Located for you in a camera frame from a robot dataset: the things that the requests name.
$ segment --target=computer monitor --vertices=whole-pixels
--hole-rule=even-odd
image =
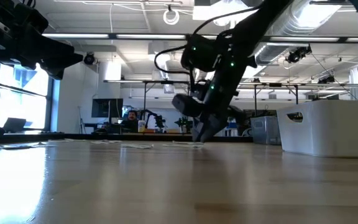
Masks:
[[[109,109],[111,118],[122,117],[123,99],[93,99],[92,101],[92,117],[108,118]]]

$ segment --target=gray storage box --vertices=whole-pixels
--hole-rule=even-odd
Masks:
[[[251,118],[251,126],[254,143],[281,145],[277,117]]]

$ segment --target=window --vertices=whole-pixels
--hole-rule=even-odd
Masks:
[[[43,129],[46,109],[45,97],[0,89],[0,127],[7,118],[22,118],[27,120],[25,128]]]
[[[49,79],[40,67],[27,70],[18,65],[1,65],[0,126],[8,118],[22,118],[27,120],[25,128],[46,128]]]
[[[40,67],[27,70],[16,65],[14,68],[1,65],[0,84],[46,96],[48,93],[48,74]]]

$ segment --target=security camera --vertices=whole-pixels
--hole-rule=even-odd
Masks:
[[[98,59],[94,57],[94,52],[86,53],[86,56],[84,58],[84,63],[86,65],[96,65],[98,63]]]

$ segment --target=bottle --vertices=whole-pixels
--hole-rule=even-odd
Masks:
[[[137,122],[137,132],[144,133],[146,131],[146,121],[139,120]]]

